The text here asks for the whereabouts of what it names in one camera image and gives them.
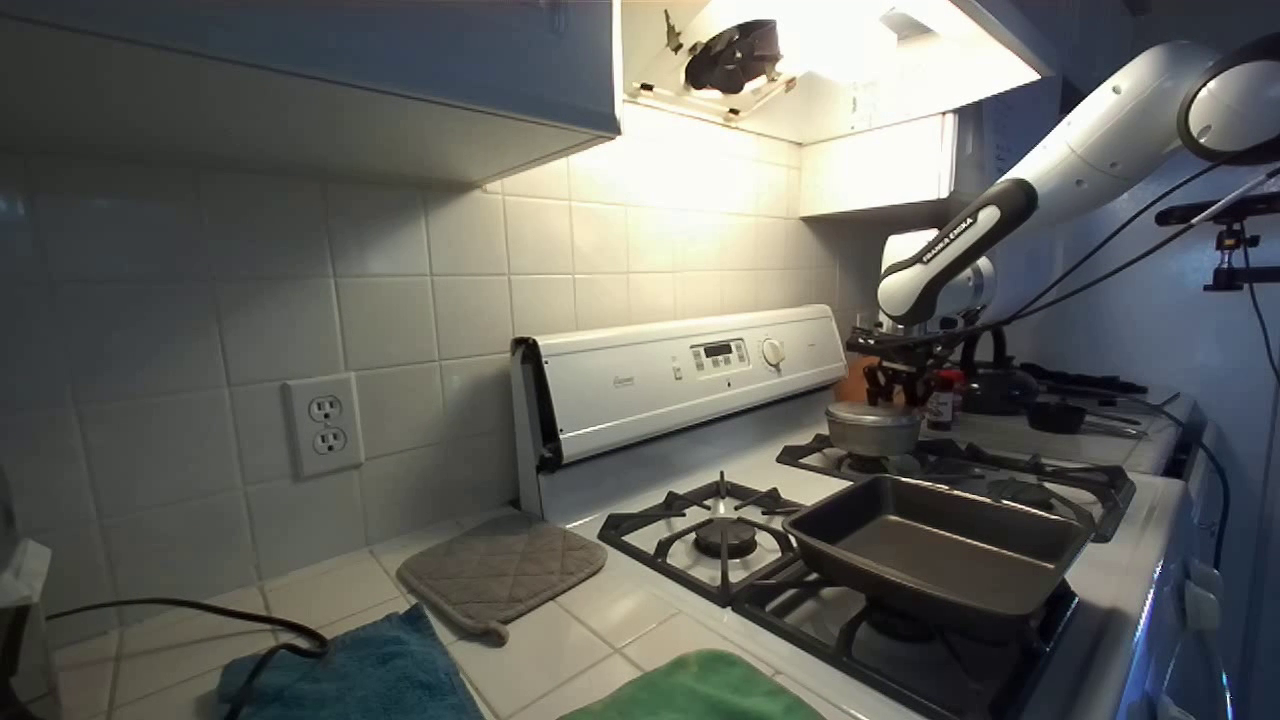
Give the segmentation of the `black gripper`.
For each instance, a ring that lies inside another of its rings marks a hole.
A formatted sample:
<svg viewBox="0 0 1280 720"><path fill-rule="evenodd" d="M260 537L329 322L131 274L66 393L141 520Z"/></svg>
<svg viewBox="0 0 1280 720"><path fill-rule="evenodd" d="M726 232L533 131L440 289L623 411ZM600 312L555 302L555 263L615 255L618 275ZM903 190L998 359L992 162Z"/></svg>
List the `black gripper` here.
<svg viewBox="0 0 1280 720"><path fill-rule="evenodd" d="M931 376L956 356L969 340L969 330L885 330L861 325L846 331L844 348L861 364L867 405L921 407L931 397Z"/></svg>

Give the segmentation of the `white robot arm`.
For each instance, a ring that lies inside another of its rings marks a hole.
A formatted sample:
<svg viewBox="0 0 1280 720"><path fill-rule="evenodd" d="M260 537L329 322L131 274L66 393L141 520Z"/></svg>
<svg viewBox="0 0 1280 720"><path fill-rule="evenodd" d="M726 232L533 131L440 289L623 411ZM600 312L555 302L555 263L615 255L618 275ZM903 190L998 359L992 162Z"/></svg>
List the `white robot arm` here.
<svg viewBox="0 0 1280 720"><path fill-rule="evenodd" d="M1280 36L1257 36L1231 54L1169 41L1134 54L1098 80L1030 152L969 202L921 245L885 245L877 274L880 330L851 340L867 356L872 405L921 405L922 371L982 316L978 302L946 304L995 245L1030 240L1085 216L1173 152L1217 169L1280 155Z"/></svg>

